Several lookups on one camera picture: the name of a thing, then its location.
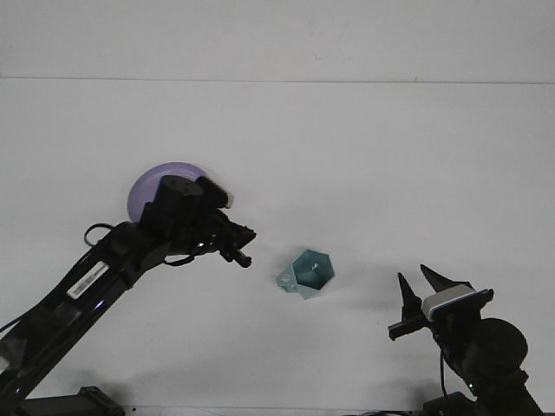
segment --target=teal hexagonal cup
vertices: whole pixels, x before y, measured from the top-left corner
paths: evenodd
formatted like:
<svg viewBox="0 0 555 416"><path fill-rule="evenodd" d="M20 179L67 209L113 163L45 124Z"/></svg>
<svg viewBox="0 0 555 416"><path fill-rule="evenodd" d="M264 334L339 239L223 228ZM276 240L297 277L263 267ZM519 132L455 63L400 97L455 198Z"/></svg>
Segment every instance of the teal hexagonal cup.
<svg viewBox="0 0 555 416"><path fill-rule="evenodd" d="M286 292L310 299L319 295L334 275L330 256L306 250L279 274L277 285Z"/></svg>

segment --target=white wall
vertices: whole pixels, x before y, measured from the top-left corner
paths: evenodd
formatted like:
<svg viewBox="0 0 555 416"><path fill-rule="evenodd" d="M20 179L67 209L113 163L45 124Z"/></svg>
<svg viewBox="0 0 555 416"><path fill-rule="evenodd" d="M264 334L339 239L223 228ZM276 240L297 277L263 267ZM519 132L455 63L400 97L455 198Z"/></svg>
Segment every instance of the white wall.
<svg viewBox="0 0 555 416"><path fill-rule="evenodd" d="M439 352L387 326L396 272L425 296L426 263L496 290L485 315L523 330L528 386L555 408L554 3L0 7L3 321L57 283L90 224L125 220L160 162L204 167L258 232L248 270L212 256L148 273L35 395L416 409L441 394ZM414 79L439 83L372 82ZM337 273L309 301L274 283L304 247Z"/></svg>

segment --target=black cable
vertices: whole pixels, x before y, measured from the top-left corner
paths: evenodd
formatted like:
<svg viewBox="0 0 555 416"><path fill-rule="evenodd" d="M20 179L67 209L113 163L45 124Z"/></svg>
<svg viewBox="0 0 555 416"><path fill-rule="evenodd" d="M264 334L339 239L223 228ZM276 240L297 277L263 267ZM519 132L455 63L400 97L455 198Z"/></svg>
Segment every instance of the black cable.
<svg viewBox="0 0 555 416"><path fill-rule="evenodd" d="M192 260L194 260L194 256L185 257L180 260L176 260L174 262L168 262L167 260L164 260L164 264L172 267L178 267L178 266L183 266L184 264L188 264Z"/></svg>
<svg viewBox="0 0 555 416"><path fill-rule="evenodd" d="M27 311L23 312L21 315L19 315L13 321L10 321L10 322L6 323L3 327L0 328L0 334L3 331L5 331L6 329L8 329L10 327L13 327L15 324L17 324L19 321L21 321L29 312L30 312L30 310L27 310Z"/></svg>
<svg viewBox="0 0 555 416"><path fill-rule="evenodd" d="M88 240L88 234L92 231L92 230L96 230L97 228L106 228L107 230L113 230L114 226L110 225L110 224L106 224L106 223L98 223L98 224L94 224L91 225L90 227L87 228L87 230L85 231L85 235L83 236L83 239L85 240L85 244L89 247L94 247L95 245L92 244L89 240Z"/></svg>
<svg viewBox="0 0 555 416"><path fill-rule="evenodd" d="M440 378L441 378L441 391L443 392L443 398L445 399L445 406L447 408L447 416L451 414L451 405L449 404L449 397L447 395L447 389L445 388L445 352L443 348L440 350Z"/></svg>

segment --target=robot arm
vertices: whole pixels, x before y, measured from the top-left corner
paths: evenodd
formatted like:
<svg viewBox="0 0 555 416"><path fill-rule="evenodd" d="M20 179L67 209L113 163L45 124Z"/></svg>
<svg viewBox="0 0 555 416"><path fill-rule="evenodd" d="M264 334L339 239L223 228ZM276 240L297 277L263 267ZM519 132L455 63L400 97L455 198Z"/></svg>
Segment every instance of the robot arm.
<svg viewBox="0 0 555 416"><path fill-rule="evenodd" d="M400 273L402 321L389 327L389 337L395 340L429 328L446 363L477 397L470 414L543 415L526 390L528 375L520 369L528 352L525 337L509 322L480 317L493 291L477 292L469 282L454 282L424 265L421 270L436 293L422 301ZM450 405L460 412L457 405Z"/></svg>
<svg viewBox="0 0 555 416"><path fill-rule="evenodd" d="M8 416L112 304L167 256L218 251L251 264L241 249L256 234L220 210L226 193L210 179L161 179L139 222L114 227L0 340L0 416Z"/></svg>

